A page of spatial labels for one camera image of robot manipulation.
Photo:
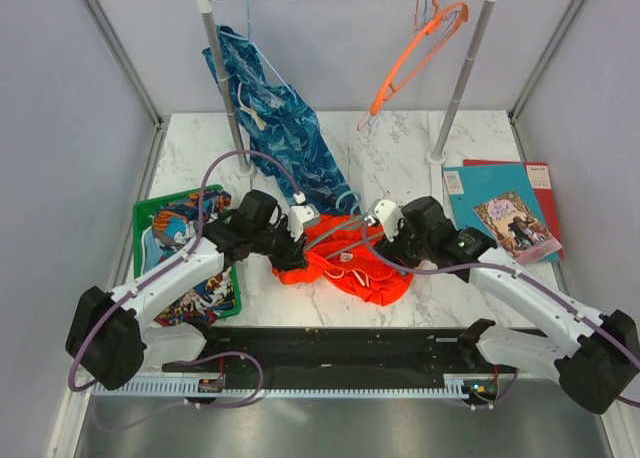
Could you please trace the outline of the orange shorts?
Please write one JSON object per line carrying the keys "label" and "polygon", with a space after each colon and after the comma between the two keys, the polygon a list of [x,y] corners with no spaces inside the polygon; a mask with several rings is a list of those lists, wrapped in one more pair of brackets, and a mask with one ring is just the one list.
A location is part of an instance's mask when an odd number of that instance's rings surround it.
{"label": "orange shorts", "polygon": [[339,290],[362,301],[387,306],[409,289],[413,277],[403,275],[374,257],[358,230],[338,230],[305,252],[307,267],[273,274],[284,285],[326,279]]}

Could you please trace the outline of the teal plastic hanger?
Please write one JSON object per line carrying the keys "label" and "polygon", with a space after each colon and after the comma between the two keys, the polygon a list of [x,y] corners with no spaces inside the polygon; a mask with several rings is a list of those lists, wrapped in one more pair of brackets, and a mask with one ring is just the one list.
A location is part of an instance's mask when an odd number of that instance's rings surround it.
{"label": "teal plastic hanger", "polygon": [[353,190],[346,191],[341,195],[339,195],[338,198],[336,199],[335,207],[338,207],[348,196],[351,196],[354,199],[352,206],[350,208],[349,218],[345,222],[328,229],[327,231],[321,233],[318,237],[314,238],[310,243],[306,245],[306,248],[305,248],[306,251],[311,250],[313,247],[320,244],[322,241],[326,240],[327,238],[337,233],[338,231],[355,230],[359,225],[361,225],[366,220],[367,218],[366,215],[356,213],[362,201],[361,194],[357,191],[353,191]]}

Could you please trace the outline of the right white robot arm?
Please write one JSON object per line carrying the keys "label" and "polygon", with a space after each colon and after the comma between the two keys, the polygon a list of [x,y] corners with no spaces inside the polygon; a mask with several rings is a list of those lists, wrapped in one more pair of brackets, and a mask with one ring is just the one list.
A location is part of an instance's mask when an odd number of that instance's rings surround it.
{"label": "right white robot arm", "polygon": [[428,261],[433,274],[452,274],[488,292],[539,329],[532,335],[477,320],[458,339],[465,369],[502,365],[545,378],[598,415],[625,399],[639,374],[639,336],[629,315],[606,314],[545,286],[481,231],[456,229],[431,196],[404,206],[378,200],[367,221],[383,230],[370,249],[382,263],[416,275]]}

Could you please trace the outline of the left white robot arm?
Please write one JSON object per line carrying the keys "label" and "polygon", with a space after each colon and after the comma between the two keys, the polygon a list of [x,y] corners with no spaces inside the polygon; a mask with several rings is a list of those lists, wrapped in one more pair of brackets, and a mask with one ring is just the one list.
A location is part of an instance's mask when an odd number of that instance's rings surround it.
{"label": "left white robot arm", "polygon": [[319,212],[302,194],[280,216],[277,200],[252,190],[236,209],[202,224],[181,250],[137,279],[103,291],[82,293],[65,343],[72,368],[116,390],[140,370],[188,362],[208,371],[219,360],[219,347],[188,323],[156,327],[155,318],[194,286],[225,272],[250,254],[269,258],[278,271],[304,269],[307,227]]}

